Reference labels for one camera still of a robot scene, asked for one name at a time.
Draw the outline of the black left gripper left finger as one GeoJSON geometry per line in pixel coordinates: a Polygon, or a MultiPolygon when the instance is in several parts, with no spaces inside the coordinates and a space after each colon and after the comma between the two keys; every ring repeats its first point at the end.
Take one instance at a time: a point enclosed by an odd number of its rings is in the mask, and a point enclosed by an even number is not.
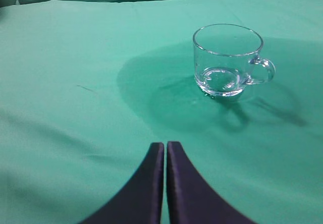
{"type": "Polygon", "coordinates": [[[163,190],[164,145],[154,142],[119,192],[81,223],[160,223],[163,190]]]}

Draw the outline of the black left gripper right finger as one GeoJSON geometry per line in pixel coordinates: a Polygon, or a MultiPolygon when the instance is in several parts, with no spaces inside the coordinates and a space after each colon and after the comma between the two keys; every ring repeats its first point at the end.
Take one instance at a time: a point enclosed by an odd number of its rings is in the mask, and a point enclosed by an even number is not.
{"type": "Polygon", "coordinates": [[[167,143],[167,202],[170,223],[254,223],[205,181],[181,143],[167,143]]]}

